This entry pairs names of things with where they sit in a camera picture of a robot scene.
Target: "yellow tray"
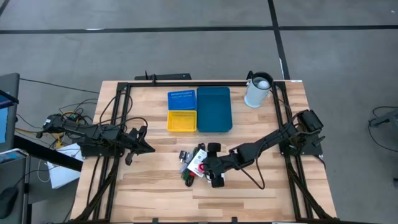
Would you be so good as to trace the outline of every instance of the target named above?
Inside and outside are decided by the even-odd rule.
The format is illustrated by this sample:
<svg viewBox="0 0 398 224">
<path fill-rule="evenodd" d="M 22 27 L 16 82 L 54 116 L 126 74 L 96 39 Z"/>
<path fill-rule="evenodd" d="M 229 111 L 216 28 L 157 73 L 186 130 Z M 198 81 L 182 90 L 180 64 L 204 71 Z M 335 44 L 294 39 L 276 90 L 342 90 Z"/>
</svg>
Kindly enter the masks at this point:
<svg viewBox="0 0 398 224">
<path fill-rule="evenodd" d="M 197 130 L 197 111 L 169 111 L 167 130 L 171 132 L 194 132 Z"/>
</svg>

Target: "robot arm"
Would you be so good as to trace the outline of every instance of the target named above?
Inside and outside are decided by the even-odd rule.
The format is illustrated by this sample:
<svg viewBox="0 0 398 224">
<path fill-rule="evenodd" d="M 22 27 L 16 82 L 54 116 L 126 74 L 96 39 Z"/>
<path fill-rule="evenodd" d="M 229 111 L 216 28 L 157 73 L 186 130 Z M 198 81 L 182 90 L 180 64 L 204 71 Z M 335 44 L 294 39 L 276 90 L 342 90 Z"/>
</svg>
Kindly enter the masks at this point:
<svg viewBox="0 0 398 224">
<path fill-rule="evenodd" d="M 41 138 L 43 133 L 69 133 L 79 136 L 75 142 L 81 147 L 82 156 L 115 156 L 129 149 L 126 164 L 130 165 L 133 154 L 155 152 L 155 149 L 145 142 L 147 127 L 140 130 L 133 128 L 129 134 L 124 133 L 119 126 L 111 124 L 80 124 L 64 118 L 62 114 L 52 114 L 47 117 L 43 131 L 37 133 Z"/>
<path fill-rule="evenodd" d="M 323 128 L 318 116 L 312 110 L 305 110 L 296 114 L 294 118 L 296 117 L 299 126 L 302 127 L 300 131 L 292 124 L 292 120 L 256 142 L 244 143 L 230 149 L 226 156 L 218 157 L 217 150 L 211 150 L 208 147 L 208 156 L 203 164 L 205 173 L 210 176 L 212 186 L 224 187 L 222 173 L 230 169 L 240 170 L 250 166 L 262 152 L 283 141 L 289 140 L 289 147 L 293 152 L 291 154 L 298 154 L 306 147 L 317 147 L 323 139 L 318 137 Z"/>
</svg>

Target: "concrete floor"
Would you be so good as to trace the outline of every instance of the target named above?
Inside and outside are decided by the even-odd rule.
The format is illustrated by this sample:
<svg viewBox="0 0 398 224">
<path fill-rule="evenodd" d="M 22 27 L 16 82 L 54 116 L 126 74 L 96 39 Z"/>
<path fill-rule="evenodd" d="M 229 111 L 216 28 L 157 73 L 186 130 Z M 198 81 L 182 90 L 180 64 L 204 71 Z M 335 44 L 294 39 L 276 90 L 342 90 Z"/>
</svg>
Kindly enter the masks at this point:
<svg viewBox="0 0 398 224">
<path fill-rule="evenodd" d="M 274 2 L 280 26 L 398 24 L 393 0 Z M 11 0 L 0 17 L 0 30 L 271 25 L 265 0 Z M 290 77 L 304 81 L 310 106 L 325 125 L 322 145 L 338 216 L 396 223 L 392 178 L 398 177 L 398 154 L 376 146 L 367 126 L 373 108 L 398 106 L 398 30 L 282 31 L 281 36 Z M 273 31 L 0 35 L 0 74 L 18 72 L 99 91 L 103 80 L 132 80 L 145 70 L 189 72 L 194 79 L 242 79 L 253 70 L 282 78 Z M 95 97 L 21 81 L 18 112 L 40 126 L 59 107 Z M 93 106 L 85 112 L 93 115 Z M 23 122 L 17 127 L 30 129 Z M 390 126 L 372 132 L 383 145 L 398 149 Z M 34 204 L 33 223 L 62 221 L 76 183 L 54 192 L 36 183 L 31 200 L 50 199 Z"/>
</svg>

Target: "blue tray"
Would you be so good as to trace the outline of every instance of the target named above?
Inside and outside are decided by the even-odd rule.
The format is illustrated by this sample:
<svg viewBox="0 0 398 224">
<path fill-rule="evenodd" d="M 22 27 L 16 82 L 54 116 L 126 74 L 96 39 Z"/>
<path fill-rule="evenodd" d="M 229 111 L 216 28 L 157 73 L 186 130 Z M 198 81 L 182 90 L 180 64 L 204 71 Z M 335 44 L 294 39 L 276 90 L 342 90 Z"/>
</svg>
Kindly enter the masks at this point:
<svg viewBox="0 0 398 224">
<path fill-rule="evenodd" d="M 169 110 L 195 110 L 197 108 L 195 90 L 168 92 L 167 102 Z"/>
<path fill-rule="evenodd" d="M 197 128 L 203 133 L 225 133 L 232 128 L 228 87 L 198 87 Z"/>
</svg>

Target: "wooden table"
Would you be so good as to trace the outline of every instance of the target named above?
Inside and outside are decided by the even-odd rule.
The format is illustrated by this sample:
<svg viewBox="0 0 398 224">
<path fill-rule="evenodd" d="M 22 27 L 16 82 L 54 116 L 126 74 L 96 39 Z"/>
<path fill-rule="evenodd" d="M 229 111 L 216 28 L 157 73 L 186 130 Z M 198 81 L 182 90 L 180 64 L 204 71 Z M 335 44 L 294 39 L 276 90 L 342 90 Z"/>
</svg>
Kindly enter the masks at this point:
<svg viewBox="0 0 398 224">
<path fill-rule="evenodd" d="M 117 84 L 117 81 L 103 82 L 94 117 L 95 123 L 99 121 L 105 106 L 115 96 Z M 286 81 L 286 85 L 293 114 L 307 109 L 308 102 L 303 83 Z M 156 152 L 134 156 L 131 166 L 125 165 L 124 159 L 121 159 L 111 221 L 151 222 L 152 218 L 156 217 L 160 222 L 230 222 L 231 217 L 237 217 L 240 222 L 295 220 L 285 162 L 278 146 L 263 152 L 259 158 L 266 182 L 265 190 L 259 190 L 248 177 L 236 170 L 230 170 L 225 174 L 226 182 L 223 188 L 211 188 L 204 178 L 196 178 L 190 188 L 185 186 L 178 171 L 181 166 L 178 159 L 181 150 L 191 151 L 202 142 L 220 142 L 222 153 L 226 154 L 228 149 L 244 142 L 254 142 L 278 128 L 272 97 L 266 99 L 260 108 L 250 108 L 244 103 L 246 87 L 242 86 L 230 87 L 233 112 L 233 128 L 230 132 L 170 133 L 166 130 L 167 92 L 187 89 L 196 88 L 132 88 L 133 107 L 127 118 L 143 116 L 148 120 L 146 140 Z M 110 119 L 112 108 L 111 105 L 106 110 L 103 120 Z M 136 120 L 127 123 L 129 129 L 141 125 L 141 121 Z M 77 217 L 86 206 L 95 160 L 96 158 L 88 158 L 84 161 L 71 218 Z M 323 164 L 313 156 L 302 156 L 302 160 L 309 191 L 327 213 L 335 216 Z M 102 161 L 99 162 L 96 171 L 91 197 L 98 187 L 101 164 Z M 256 166 L 249 166 L 246 170 L 260 181 Z M 297 192 L 301 214 L 304 217 L 302 194 L 298 189 Z M 106 193 L 99 217 L 104 217 L 107 198 Z"/>
</svg>

